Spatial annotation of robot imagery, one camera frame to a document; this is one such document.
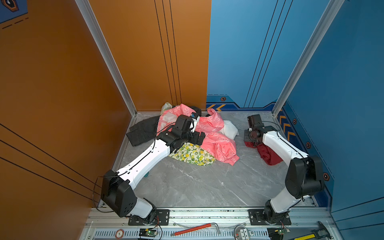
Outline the dark red cloth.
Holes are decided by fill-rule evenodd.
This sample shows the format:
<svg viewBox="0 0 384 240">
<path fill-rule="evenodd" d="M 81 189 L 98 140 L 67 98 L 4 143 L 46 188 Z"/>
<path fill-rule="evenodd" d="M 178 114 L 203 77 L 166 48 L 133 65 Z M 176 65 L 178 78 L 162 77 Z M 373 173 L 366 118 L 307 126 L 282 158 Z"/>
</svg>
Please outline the dark red cloth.
<svg viewBox="0 0 384 240">
<path fill-rule="evenodd" d="M 261 158 L 268 164 L 269 166 L 274 166 L 281 163 L 283 160 L 279 155 L 277 155 L 270 147 L 265 144 L 256 144 L 252 142 L 245 142 L 246 147 L 257 149 Z"/>
</svg>

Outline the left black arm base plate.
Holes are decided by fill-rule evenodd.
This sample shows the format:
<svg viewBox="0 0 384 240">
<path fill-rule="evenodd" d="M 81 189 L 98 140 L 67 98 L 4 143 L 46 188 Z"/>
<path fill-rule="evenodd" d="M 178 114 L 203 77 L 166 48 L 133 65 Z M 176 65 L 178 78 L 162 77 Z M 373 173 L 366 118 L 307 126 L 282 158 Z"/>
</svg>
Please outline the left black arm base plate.
<svg viewBox="0 0 384 240">
<path fill-rule="evenodd" d="M 152 210 L 146 218 L 141 218 L 136 215 L 129 217 L 129 226 L 167 226 L 169 224 L 170 210 L 156 209 Z"/>
</svg>

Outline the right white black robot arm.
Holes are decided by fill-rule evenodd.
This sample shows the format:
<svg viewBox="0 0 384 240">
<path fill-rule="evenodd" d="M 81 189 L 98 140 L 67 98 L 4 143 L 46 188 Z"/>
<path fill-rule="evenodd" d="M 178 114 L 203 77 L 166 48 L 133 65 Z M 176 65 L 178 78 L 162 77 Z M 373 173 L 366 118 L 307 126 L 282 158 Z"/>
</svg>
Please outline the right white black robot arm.
<svg viewBox="0 0 384 240">
<path fill-rule="evenodd" d="M 247 117 L 249 129 L 245 130 L 245 141 L 260 146 L 264 144 L 287 165 L 285 188 L 268 200 L 263 210 L 249 210 L 252 225 L 290 225 L 289 211 L 325 188 L 322 160 L 309 156 L 288 142 L 273 126 L 266 126 L 260 115 Z"/>
</svg>

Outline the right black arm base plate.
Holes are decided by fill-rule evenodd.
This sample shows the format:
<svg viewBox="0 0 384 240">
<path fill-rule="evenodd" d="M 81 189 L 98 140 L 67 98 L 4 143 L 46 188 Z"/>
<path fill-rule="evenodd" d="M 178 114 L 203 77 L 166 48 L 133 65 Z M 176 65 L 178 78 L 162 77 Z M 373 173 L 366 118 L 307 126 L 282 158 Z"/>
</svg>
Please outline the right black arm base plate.
<svg viewBox="0 0 384 240">
<path fill-rule="evenodd" d="M 252 226 L 262 225 L 285 225 L 290 226 L 292 224 L 291 218 L 288 212 L 275 213 L 274 211 L 265 213 L 262 209 L 250 209 L 248 210 L 250 223 Z"/>
</svg>

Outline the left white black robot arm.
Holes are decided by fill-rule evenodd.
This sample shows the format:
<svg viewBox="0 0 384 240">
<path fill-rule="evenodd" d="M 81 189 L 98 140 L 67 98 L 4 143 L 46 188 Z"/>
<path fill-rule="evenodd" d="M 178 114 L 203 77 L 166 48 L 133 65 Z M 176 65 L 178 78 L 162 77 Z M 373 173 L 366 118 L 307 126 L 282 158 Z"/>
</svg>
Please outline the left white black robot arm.
<svg viewBox="0 0 384 240">
<path fill-rule="evenodd" d="M 200 116 L 196 112 L 178 116 L 174 123 L 156 132 L 153 143 L 131 163 L 101 176 L 101 200 L 111 208 L 111 213 L 121 218 L 136 216 L 146 224 L 156 222 L 157 208 L 150 201 L 137 197 L 134 189 L 158 162 L 184 143 L 202 145 L 206 135 L 196 131 Z"/>
</svg>

